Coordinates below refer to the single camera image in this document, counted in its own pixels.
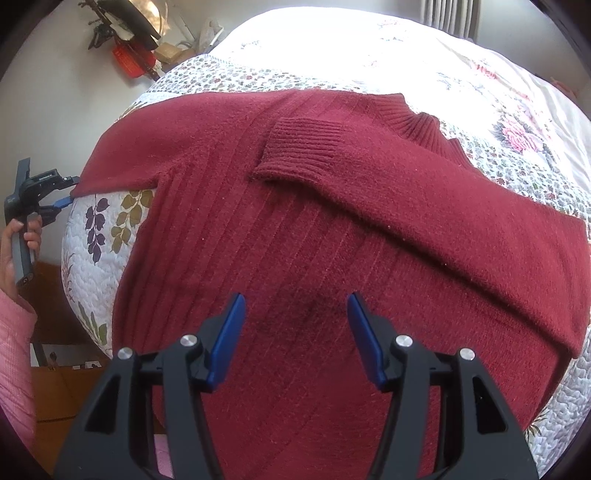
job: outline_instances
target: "pink sleeve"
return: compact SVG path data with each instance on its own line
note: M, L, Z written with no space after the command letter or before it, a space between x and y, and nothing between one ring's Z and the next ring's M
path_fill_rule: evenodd
M0 406L29 450L35 438L30 341L37 315L0 290Z
M168 452L168 440L166 439L166 435L154 435L154 448L156 450L158 471L165 476L174 478L173 466L170 463L170 453Z

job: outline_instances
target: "wooden cabinet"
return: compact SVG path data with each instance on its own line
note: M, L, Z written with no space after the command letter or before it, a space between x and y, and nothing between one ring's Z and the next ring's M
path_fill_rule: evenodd
M37 262L35 277L20 293L37 312L33 342L57 345L91 344L76 318L61 284L61 267Z
M37 431L33 455L49 473L57 462L72 421L104 368L32 367Z

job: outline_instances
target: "leaf pattern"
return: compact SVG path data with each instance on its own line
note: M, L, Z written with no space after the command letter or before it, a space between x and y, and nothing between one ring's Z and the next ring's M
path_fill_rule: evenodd
M131 229L136 228L144 216L143 208L149 209L154 200L152 190L131 190L121 201L124 211L117 216L116 226L111 228L113 244L111 250L118 254L123 245L128 245L131 239Z
M80 310L80 316L82 317L86 330L88 330L90 336L94 338L98 345L105 346L107 344L107 324L103 323L101 326L98 326L96 324L95 313L90 312L89 318L81 302L78 302L78 308Z
M95 195L95 206L88 207L86 211L86 230L89 231L86 243L88 243L88 253L92 255L92 261L95 264L100 260L101 247L105 244L105 236L102 233L97 233L105 226L105 215L101 212L104 212L108 207L109 201L106 198L101 198L97 202Z
M65 260L62 260L61 262L61 284L64 287L66 297L72 303L74 302L74 297L72 296L72 280L70 279L70 273L72 272L72 267L74 266L74 264L71 263L73 256L74 254L70 254Z
M546 411L542 411L535 419L534 421L531 423L530 426L528 426L525 429L524 432L524 436L527 442L529 442L530 440L532 440L532 438L535 435L541 435L542 432L540 430L540 428L536 425L538 423L542 423L544 420L547 420L548 418L548 412Z

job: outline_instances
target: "pink flower print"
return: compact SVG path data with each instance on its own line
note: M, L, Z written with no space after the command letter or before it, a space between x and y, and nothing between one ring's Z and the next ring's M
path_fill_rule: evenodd
M502 121L502 133L505 139L516 152L524 151L539 152L543 148L541 140L534 134L525 131L523 125L511 116L506 116Z
M490 79L496 80L498 78L495 72L490 71L484 65L476 65L476 69Z

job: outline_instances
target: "red object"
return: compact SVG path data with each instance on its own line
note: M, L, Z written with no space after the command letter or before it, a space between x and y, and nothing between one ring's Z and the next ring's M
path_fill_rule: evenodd
M165 347L230 292L245 295L229 378L205 399L228 478L367 474L389 397L363 373L346 321L352 291L430 349L473 348L522 426L580 351L583 222L486 179L402 95L160 102L103 135L74 194L154 187L113 346ZM425 468L436 431L433 416Z
M136 42L131 41L127 43L122 40L116 42L115 48L113 48L115 60L129 78L136 79L146 74L146 71L139 65L137 59L134 58L133 52L130 51L132 48L135 54L143 58L150 68L154 68L154 65L156 65L156 57L152 52L146 50Z

